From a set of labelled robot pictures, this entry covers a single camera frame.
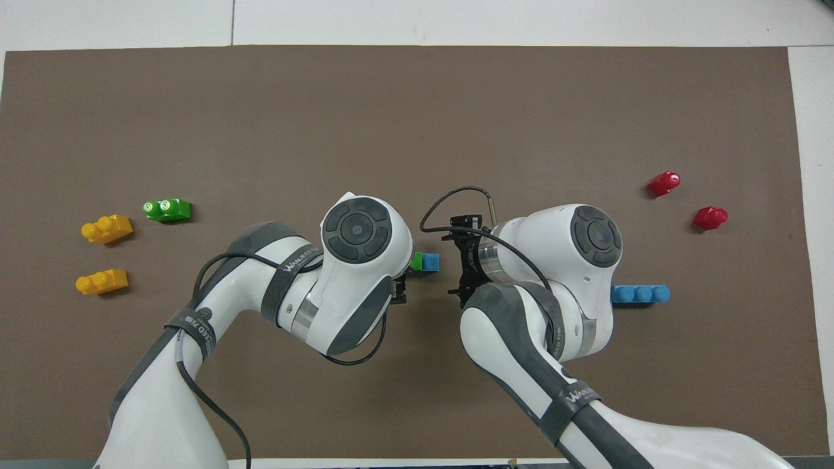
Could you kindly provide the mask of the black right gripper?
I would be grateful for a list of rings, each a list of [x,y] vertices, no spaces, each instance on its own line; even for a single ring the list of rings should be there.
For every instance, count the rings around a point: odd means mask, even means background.
[[[475,229],[476,232],[461,232],[459,229],[449,229],[441,236],[442,241],[453,241],[461,252],[461,279],[456,288],[447,290],[450,296],[456,296],[461,301],[461,309],[473,296],[480,285],[489,284],[491,279],[483,272],[478,258],[478,249],[483,233],[491,232],[483,225],[483,216],[453,216],[450,218],[452,227]]]

